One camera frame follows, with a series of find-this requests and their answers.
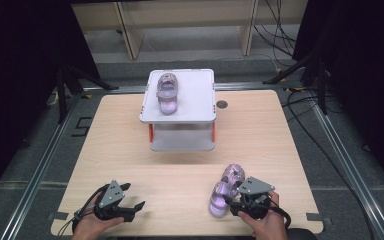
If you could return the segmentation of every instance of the wooden table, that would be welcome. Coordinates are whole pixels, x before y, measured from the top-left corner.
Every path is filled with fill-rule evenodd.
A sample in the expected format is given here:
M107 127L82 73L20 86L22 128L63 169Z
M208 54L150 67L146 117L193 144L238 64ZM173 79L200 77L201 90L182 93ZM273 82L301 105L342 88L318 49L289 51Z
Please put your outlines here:
M208 211L214 185L230 163L246 176L276 187L291 227L319 233L322 222L300 158L274 91L216 92L216 147L210 152L153 152L148 125L139 121L142 94L102 98L59 211L72 213L105 183L132 184L120 206L146 201L132 223L108 230L113 236L241 236L251 229L230 213L221 219ZM52 233L66 221L54 220Z

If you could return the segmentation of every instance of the metal frame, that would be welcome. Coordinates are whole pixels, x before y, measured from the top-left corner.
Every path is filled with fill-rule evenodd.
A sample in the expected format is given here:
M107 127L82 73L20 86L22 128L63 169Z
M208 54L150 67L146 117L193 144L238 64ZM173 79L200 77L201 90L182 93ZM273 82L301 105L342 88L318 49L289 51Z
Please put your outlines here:
M216 83L216 91L240 91L240 90L261 90L261 89L273 89L273 87L284 87L279 85L262 85L260 82L250 82L250 83ZM102 88L85 88L85 94L135 94L135 93L144 93L145 86L131 86L131 87L120 87L117 90L104 90ZM309 93L310 96L315 96L313 92ZM58 125L57 129L54 132L54 135L49 142L45 153L42 156L42 159L36 168L33 177L29 181L28 186L26 187L24 194L12 214L10 221L5 229L5 232L1 239L15 239L23 221L29 211L29 208L36 196L37 190L40 186L40 182L48 169L52 157L55 153L55 149L63 135L67 123L70 120L73 109L75 108L80 95L75 95L68 109L67 116L64 120ZM379 237L384 239L384 213L371 193L369 187L364 182L361 177L357 167L354 165L352 158L348 154L345 146L343 145L341 139L335 131L332 123L329 120L329 117L324 115L319 108L314 108L314 111L322 125L326 135L328 136L340 162L351 181L351 184L356 189L357 195L361 199L363 206L366 212L369 215L369 218L376 229Z
M312 91L310 91L309 95L311 97L316 97ZM332 147L335 150L335 153L337 154L338 159L341 162L351 185L354 187L356 194L360 198L364 209L373 224L373 227L378 233L380 239L384 239L384 213L381 207L379 206L367 184L364 182L363 177L361 176L351 156L348 154L347 149L338 136L335 128L330 122L329 116L325 115L318 107L314 108L314 111L320 121L320 124L323 127L323 130L329 138L329 141L332 144Z

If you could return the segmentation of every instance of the white platform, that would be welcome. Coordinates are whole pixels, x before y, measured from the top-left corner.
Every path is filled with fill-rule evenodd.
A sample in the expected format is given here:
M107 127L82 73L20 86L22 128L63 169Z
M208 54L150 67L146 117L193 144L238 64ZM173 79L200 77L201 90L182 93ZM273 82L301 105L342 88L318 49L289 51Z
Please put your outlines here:
M178 80L177 111L165 115L156 95L165 73ZM154 70L149 75L140 120L151 124L150 148L154 151L210 151L214 149L216 119L214 72L211 69Z

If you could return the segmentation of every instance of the pink shoe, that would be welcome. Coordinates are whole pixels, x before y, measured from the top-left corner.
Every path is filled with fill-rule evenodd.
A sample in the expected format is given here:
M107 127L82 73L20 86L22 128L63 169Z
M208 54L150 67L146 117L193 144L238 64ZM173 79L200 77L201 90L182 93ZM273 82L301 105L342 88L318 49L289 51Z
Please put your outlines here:
M239 164L230 164L224 170L221 181L228 184L230 195L235 197L238 195L238 187L245 181L245 171Z
M176 75L165 73L158 80L157 97L160 103L160 111L166 115L177 110L178 82Z
M238 164L230 164L224 170L221 181L213 189L209 210L215 217L223 217L229 205L225 197L235 198L239 193L238 187L245 181L245 171Z
M210 213L213 214L214 217L223 217L229 209L229 205L226 203L223 196L230 197L230 188L227 183L218 182L214 186L209 206Z

